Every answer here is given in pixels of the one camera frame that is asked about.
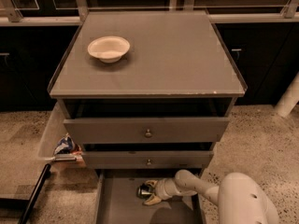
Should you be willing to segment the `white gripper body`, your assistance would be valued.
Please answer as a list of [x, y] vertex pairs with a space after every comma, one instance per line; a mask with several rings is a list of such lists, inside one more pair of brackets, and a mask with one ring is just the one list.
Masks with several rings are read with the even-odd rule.
[[164, 178], [157, 182], [155, 194], [162, 200], [168, 200], [173, 196], [179, 196], [180, 190], [173, 178]]

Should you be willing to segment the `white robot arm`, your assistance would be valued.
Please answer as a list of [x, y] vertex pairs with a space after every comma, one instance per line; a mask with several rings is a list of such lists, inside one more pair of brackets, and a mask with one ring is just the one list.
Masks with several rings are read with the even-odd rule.
[[154, 205], [174, 196], [199, 194], [218, 207], [220, 224], [278, 224], [273, 202], [248, 175], [230, 173], [217, 186], [188, 170], [174, 177], [145, 181], [137, 191], [144, 205]]

